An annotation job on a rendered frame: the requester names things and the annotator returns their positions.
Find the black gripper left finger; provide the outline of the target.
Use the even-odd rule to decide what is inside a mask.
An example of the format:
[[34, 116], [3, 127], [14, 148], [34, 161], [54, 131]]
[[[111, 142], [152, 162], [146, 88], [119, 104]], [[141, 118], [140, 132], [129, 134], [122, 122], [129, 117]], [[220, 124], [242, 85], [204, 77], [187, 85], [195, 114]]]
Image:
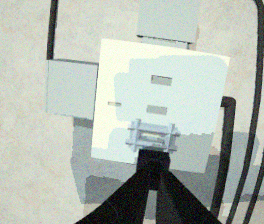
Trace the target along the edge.
[[107, 201], [75, 224], [143, 224], [151, 169], [140, 168]]

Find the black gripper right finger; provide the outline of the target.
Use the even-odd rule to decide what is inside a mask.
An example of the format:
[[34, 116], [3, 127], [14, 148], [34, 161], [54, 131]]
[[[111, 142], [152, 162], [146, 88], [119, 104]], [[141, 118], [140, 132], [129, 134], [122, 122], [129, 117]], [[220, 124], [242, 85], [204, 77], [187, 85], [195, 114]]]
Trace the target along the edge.
[[180, 183], [171, 171], [160, 171], [156, 224], [222, 224]]

